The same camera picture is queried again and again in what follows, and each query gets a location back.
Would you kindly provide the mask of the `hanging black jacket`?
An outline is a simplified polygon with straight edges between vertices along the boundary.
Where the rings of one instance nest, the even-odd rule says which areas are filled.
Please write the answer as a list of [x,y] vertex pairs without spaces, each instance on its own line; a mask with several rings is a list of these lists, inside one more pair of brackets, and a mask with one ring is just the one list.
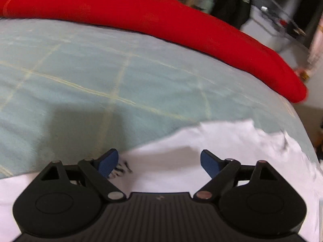
[[249,20],[253,0],[214,0],[210,15],[241,29]]

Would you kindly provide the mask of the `green checked bed sheet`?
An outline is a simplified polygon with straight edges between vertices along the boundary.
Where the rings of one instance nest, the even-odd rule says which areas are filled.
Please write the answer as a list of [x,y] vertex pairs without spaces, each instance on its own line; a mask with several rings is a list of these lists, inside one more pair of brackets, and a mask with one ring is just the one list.
[[213,57],[118,29],[1,20],[1,178],[243,119],[285,130],[316,162],[289,101]]

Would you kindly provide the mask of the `white long sleeve shirt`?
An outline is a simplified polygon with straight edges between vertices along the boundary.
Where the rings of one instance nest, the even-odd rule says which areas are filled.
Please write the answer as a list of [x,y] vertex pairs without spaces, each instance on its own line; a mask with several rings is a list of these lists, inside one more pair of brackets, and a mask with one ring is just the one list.
[[206,122],[1,180],[1,241],[322,241],[322,170],[287,132]]

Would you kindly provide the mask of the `red rolled quilt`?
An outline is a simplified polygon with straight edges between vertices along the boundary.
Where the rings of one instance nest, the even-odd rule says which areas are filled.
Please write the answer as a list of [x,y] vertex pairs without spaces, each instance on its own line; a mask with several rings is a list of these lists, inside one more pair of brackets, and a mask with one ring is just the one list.
[[274,50],[176,0],[1,0],[1,16],[65,20],[144,33],[246,71],[292,103],[303,102],[308,95],[305,84]]

